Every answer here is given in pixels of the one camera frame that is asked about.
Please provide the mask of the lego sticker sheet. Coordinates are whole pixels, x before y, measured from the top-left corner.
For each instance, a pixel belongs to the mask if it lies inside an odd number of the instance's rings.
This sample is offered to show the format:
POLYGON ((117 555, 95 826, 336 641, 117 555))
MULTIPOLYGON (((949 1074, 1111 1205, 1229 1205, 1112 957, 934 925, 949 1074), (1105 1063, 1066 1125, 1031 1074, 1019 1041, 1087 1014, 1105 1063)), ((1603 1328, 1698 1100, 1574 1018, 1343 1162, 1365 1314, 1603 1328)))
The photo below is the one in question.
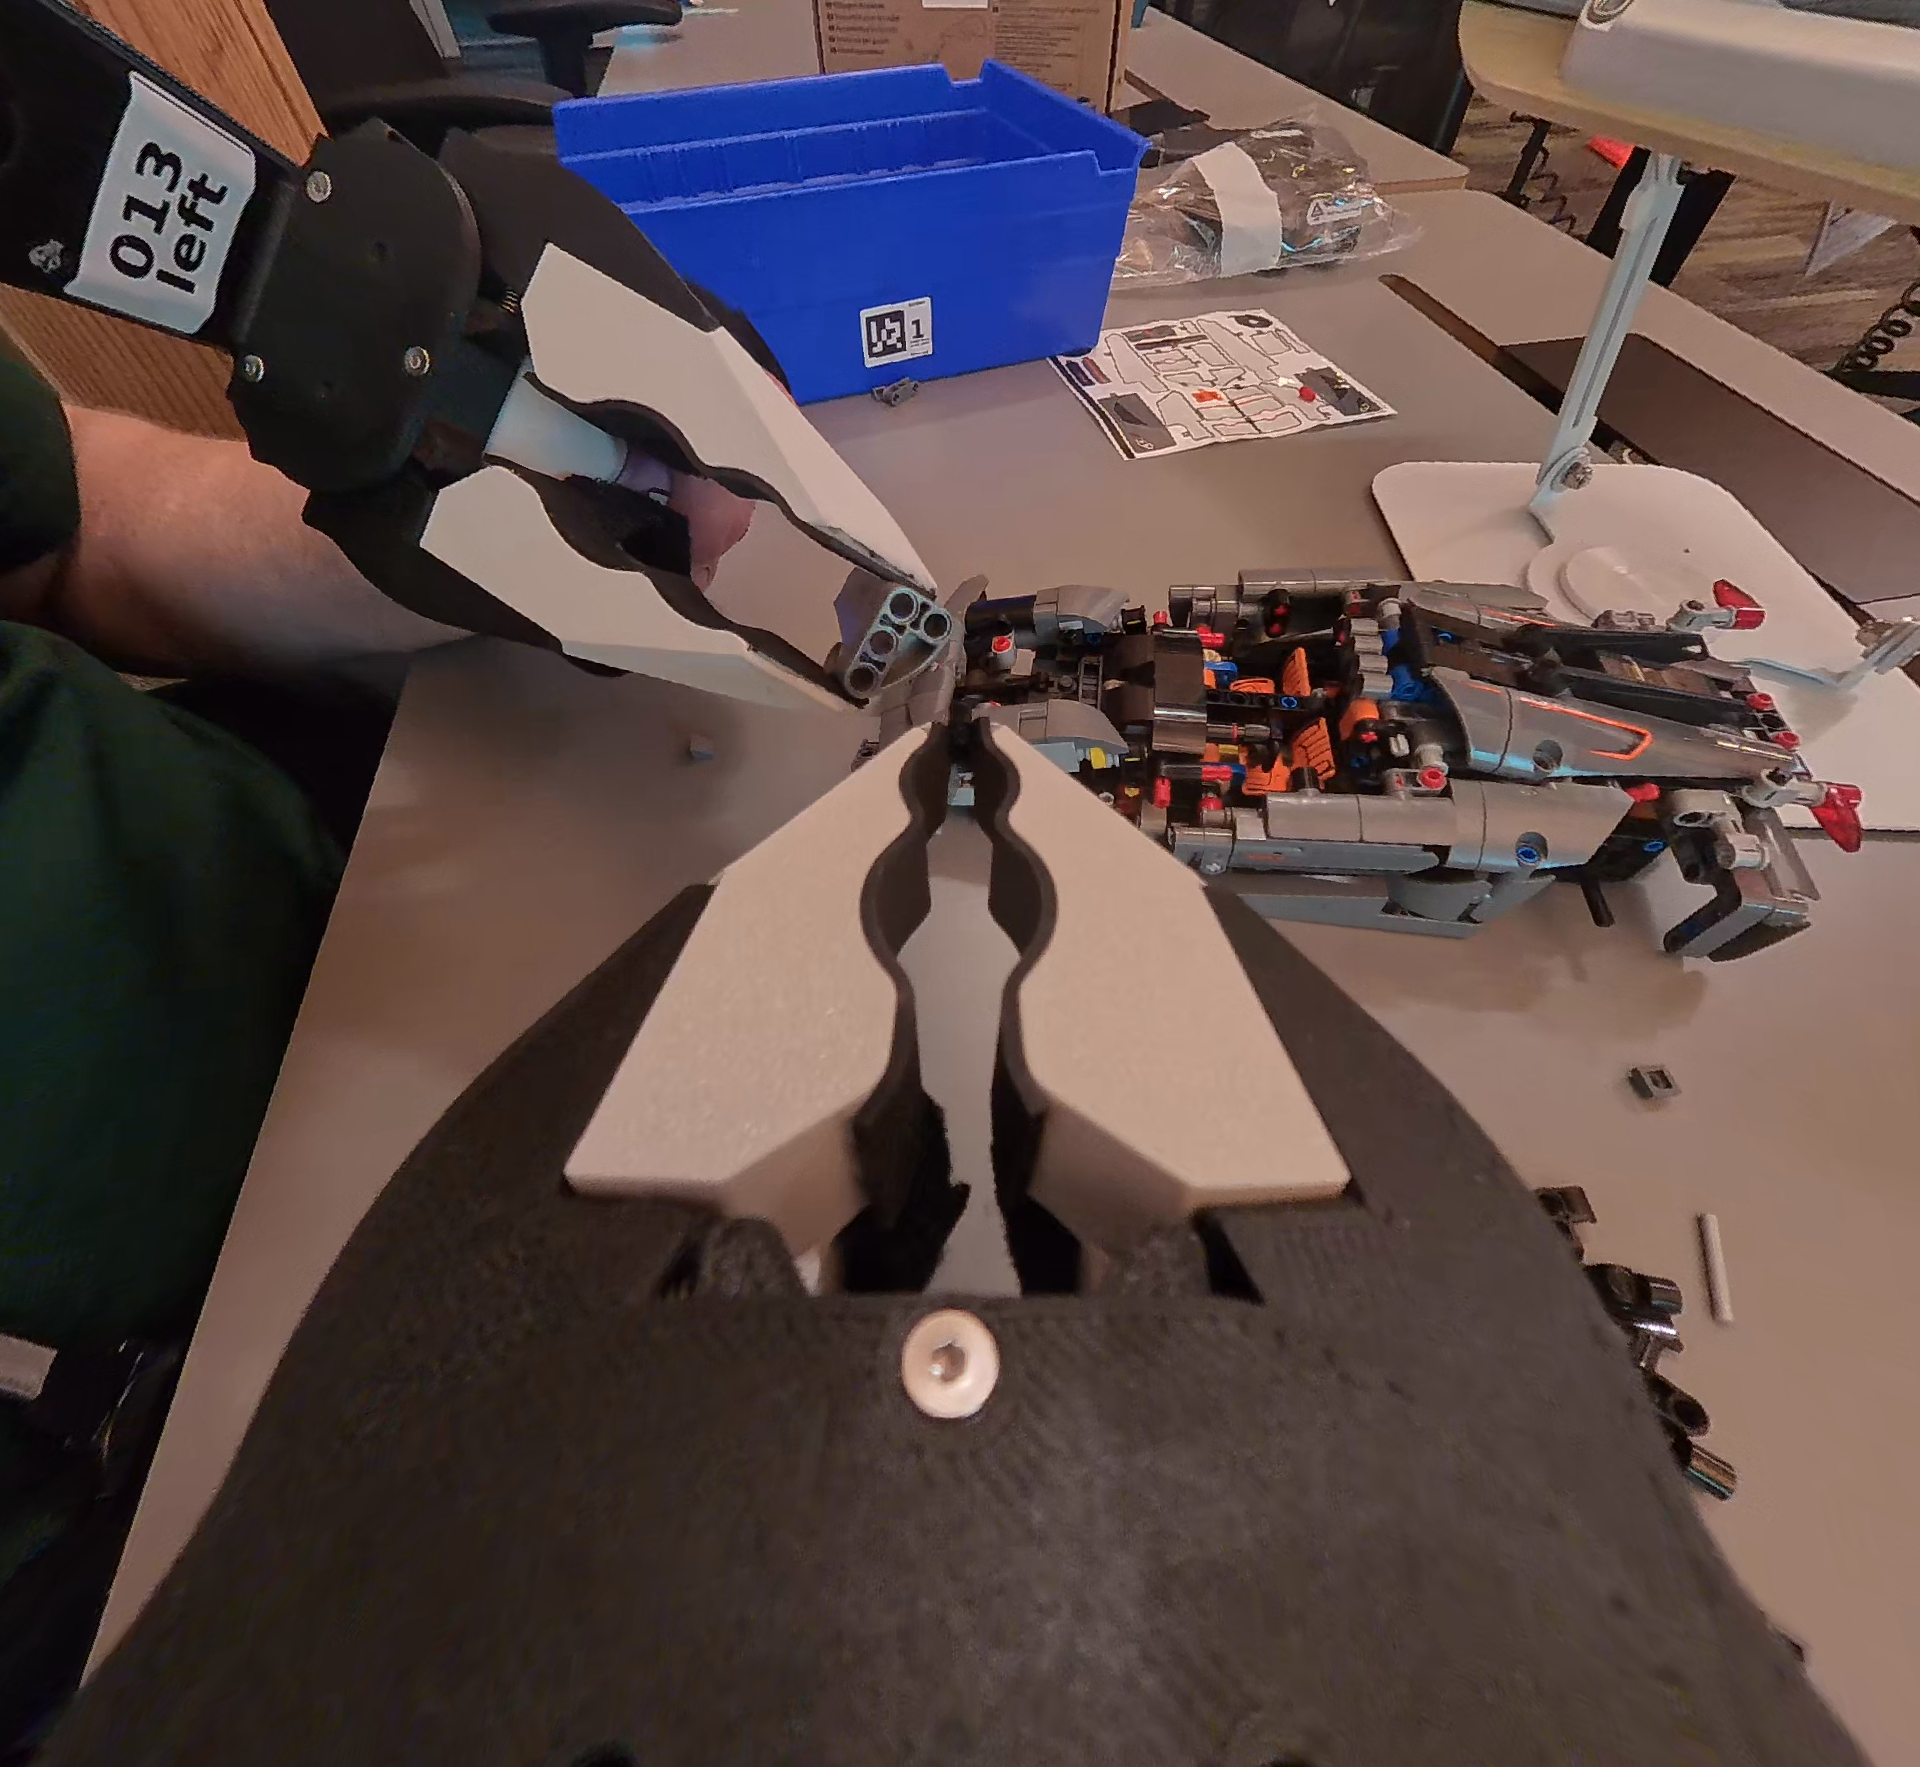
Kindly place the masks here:
POLYGON ((1394 407, 1263 306, 1102 331, 1052 369, 1124 459, 1368 423, 1394 407))

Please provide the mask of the silver book stand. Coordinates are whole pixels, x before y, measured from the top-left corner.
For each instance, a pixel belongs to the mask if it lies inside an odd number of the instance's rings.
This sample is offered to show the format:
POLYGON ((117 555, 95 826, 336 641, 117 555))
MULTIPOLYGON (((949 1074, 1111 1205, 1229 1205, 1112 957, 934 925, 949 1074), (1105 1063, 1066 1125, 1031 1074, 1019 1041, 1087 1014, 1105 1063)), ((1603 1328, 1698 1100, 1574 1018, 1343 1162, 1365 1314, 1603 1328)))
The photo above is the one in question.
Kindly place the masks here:
POLYGON ((1760 661, 1857 690, 1916 656, 1916 621, 1854 628, 1715 478, 1592 456, 1603 386, 1681 204, 1684 164, 1784 168, 1826 194, 1916 204, 1916 29, 1775 0, 1589 0, 1562 19, 1467 3, 1467 73, 1485 99, 1646 148, 1547 456, 1404 462, 1372 492, 1419 579, 1523 584, 1567 618, 1694 615, 1712 579, 1755 597, 1760 661))

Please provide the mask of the blue plastic parts bin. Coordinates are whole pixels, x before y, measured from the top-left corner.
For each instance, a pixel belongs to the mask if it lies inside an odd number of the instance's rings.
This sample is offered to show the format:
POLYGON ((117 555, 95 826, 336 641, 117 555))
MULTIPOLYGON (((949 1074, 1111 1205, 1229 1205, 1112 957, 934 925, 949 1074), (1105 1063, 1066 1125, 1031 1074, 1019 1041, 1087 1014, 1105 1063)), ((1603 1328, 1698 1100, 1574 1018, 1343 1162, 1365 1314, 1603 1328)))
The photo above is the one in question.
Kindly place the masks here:
POLYGON ((1091 349, 1145 155, 992 59, 563 99, 554 131, 804 403, 1091 349), (916 296, 934 353, 867 369, 857 313, 916 296))

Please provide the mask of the black lego connector piece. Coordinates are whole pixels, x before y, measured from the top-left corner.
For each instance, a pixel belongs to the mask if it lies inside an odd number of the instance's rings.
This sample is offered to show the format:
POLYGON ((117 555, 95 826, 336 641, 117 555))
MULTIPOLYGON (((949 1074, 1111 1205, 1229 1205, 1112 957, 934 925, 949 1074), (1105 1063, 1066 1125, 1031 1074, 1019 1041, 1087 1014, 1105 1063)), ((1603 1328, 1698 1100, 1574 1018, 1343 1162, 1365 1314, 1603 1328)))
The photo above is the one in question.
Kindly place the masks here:
POLYGON ((1694 1394, 1676 1388, 1661 1371, 1671 1354, 1681 1354, 1676 1321, 1684 1311, 1684 1295, 1679 1284, 1623 1264, 1580 1264, 1580 1272, 1626 1340, 1626 1355, 1640 1375, 1679 1472, 1696 1490, 1729 1500, 1739 1489, 1739 1472, 1706 1449, 1706 1407, 1694 1394))

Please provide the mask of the person's left hand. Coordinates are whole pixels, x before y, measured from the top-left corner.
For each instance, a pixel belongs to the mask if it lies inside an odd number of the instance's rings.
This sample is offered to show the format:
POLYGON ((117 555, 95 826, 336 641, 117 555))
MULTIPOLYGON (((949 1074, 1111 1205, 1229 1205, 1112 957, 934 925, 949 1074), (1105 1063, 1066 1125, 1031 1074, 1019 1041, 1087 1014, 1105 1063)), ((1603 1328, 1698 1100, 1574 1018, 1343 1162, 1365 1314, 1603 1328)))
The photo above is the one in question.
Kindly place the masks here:
POLYGON ((632 448, 620 485, 673 508, 689 529, 689 579, 709 590, 724 555, 748 532, 755 502, 725 485, 653 459, 632 448))

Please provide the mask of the black office chair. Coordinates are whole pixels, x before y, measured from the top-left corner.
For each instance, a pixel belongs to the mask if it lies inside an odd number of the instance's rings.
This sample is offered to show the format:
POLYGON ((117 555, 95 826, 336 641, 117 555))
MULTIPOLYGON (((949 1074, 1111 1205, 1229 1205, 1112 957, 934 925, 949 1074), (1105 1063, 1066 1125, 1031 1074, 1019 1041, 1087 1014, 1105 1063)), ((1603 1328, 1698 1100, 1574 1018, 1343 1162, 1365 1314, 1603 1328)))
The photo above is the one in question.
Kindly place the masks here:
POLYGON ((594 34, 627 26, 678 26, 678 0, 517 0, 494 9, 488 26, 538 47, 541 82, 510 73, 447 73, 441 80, 359 85, 319 102, 330 136, 378 119, 437 155, 451 131, 530 131, 530 145, 554 145, 554 108, 589 98, 594 34))

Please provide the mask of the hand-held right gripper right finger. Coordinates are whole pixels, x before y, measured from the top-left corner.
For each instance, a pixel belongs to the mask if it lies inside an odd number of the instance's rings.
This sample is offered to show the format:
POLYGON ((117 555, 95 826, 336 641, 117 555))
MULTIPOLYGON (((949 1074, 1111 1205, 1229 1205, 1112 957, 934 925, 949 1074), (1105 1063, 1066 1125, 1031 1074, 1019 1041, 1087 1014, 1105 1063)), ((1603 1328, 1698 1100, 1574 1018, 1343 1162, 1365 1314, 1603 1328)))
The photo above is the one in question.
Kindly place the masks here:
POLYGON ((972 815, 1015 967, 999 1007, 995 1205, 1021 1288, 1075 1288, 1199 1211, 1331 1202, 1349 1163, 1201 879, 1011 726, 972 815))

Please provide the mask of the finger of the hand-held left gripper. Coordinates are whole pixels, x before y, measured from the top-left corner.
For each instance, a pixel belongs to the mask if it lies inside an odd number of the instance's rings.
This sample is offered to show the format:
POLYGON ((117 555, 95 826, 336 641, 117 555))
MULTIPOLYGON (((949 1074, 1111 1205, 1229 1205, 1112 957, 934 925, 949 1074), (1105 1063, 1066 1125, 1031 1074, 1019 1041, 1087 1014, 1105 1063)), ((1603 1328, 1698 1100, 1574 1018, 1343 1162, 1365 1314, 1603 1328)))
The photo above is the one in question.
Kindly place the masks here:
POLYGON ((817 664, 775 635, 755 641, 683 574, 604 564, 573 546, 510 468, 491 463, 445 488, 422 546, 571 660, 757 704, 856 711, 817 664))
POLYGON ((613 482, 620 445, 589 413, 636 413, 683 450, 683 469, 731 482, 870 574, 934 587, 899 519, 794 399, 721 326, 701 326, 544 242, 520 298, 530 357, 484 450, 541 475, 613 482))

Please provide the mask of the clear bag with lego parts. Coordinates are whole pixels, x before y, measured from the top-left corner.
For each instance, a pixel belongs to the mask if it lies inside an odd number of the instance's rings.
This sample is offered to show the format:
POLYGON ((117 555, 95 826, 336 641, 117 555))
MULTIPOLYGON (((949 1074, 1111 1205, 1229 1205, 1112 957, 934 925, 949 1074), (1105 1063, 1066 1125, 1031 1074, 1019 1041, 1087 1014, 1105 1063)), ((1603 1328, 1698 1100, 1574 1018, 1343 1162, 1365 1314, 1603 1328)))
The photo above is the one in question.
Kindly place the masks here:
POLYGON ((1176 125, 1151 141, 1112 267, 1148 290, 1378 261, 1419 234, 1325 125, 1176 125))

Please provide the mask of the grey black lego spaceship model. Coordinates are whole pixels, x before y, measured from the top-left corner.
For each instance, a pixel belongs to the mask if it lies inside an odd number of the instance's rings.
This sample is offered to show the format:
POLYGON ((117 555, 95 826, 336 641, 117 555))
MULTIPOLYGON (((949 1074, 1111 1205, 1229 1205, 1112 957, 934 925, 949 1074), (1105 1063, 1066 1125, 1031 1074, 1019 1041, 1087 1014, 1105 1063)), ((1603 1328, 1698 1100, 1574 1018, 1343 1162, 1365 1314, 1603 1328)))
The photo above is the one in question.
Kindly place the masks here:
POLYGON ((1778 703, 1706 644, 1760 621, 1550 614, 1510 584, 1239 574, 1132 602, 1105 584, 947 604, 947 716, 1000 723, 1187 868, 1265 914, 1467 934, 1552 884, 1671 858, 1706 892, 1661 947, 1739 961, 1810 924, 1781 810, 1861 842, 1860 787, 1803 756, 1778 703))

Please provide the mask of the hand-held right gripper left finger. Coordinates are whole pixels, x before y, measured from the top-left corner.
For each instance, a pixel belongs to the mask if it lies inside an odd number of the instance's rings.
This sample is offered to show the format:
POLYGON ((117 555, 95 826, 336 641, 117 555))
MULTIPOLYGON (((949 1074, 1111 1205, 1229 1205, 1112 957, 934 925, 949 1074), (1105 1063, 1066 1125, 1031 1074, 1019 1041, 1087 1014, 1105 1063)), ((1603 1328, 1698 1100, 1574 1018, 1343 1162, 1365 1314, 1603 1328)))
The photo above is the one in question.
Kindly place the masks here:
POLYGON ((953 1234, 900 947, 929 911, 947 729, 916 726, 725 865, 564 1162, 583 1195, 659 1198, 840 1245, 851 1291, 923 1291, 953 1234))

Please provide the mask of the grey lego wing piece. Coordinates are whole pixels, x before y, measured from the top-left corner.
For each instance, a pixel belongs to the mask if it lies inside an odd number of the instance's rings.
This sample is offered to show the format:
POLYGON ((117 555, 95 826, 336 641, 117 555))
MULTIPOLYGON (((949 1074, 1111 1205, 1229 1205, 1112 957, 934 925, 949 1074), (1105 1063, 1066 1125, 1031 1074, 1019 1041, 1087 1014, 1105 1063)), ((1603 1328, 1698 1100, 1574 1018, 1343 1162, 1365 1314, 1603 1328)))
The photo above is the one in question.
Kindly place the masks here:
POLYGON ((960 633, 934 597, 910 582, 851 567, 834 597, 838 648, 823 667, 870 714, 857 763, 913 726, 943 723, 960 673, 960 633))

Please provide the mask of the person's left forearm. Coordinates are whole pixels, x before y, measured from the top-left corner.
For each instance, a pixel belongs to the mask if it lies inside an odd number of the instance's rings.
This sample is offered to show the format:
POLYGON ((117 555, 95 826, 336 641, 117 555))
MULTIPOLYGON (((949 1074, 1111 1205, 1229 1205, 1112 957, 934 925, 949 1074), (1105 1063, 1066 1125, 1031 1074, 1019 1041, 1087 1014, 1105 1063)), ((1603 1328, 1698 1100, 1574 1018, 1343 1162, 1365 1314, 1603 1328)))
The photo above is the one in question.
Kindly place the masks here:
POLYGON ((131 415, 65 413, 81 532, 42 584, 42 615, 144 673, 319 676, 464 630, 376 590, 305 521, 305 491, 240 442, 131 415))

